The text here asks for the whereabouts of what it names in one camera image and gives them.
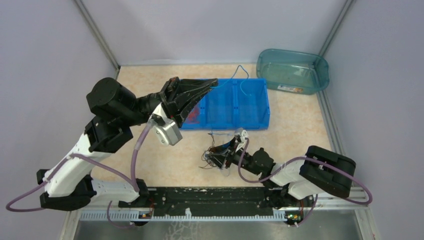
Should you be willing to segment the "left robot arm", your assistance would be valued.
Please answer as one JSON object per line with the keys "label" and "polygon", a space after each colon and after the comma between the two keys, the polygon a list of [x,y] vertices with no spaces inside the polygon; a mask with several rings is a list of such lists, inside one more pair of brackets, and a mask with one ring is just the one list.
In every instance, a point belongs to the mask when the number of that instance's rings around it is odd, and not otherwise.
{"label": "left robot arm", "polygon": [[[116,202],[121,208],[144,207],[150,193],[146,183],[136,177],[140,148],[150,131],[161,144],[174,146],[181,139],[181,128],[194,107],[218,80],[170,78],[155,93],[136,97],[117,80],[105,77],[87,94],[93,119],[85,126],[77,143],[53,168],[37,172],[44,188],[42,209],[74,211],[93,204]],[[130,176],[122,182],[107,182],[91,176],[94,167],[115,154],[133,138],[131,127],[144,125],[136,140],[130,163]]]}

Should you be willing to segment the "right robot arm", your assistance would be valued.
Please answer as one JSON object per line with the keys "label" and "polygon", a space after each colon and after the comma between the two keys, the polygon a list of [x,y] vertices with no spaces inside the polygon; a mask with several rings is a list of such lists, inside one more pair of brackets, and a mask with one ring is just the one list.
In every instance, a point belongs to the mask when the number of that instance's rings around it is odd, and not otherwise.
{"label": "right robot arm", "polygon": [[262,184],[268,189],[284,188],[281,199],[287,206],[295,206],[300,200],[311,195],[328,193],[339,198],[348,198],[356,162],[351,158],[325,148],[311,145],[304,156],[284,163],[276,163],[260,148],[249,154],[246,144],[234,137],[228,143],[211,147],[204,154],[206,161],[220,169],[231,165],[258,176],[249,180],[239,176],[247,183]]}

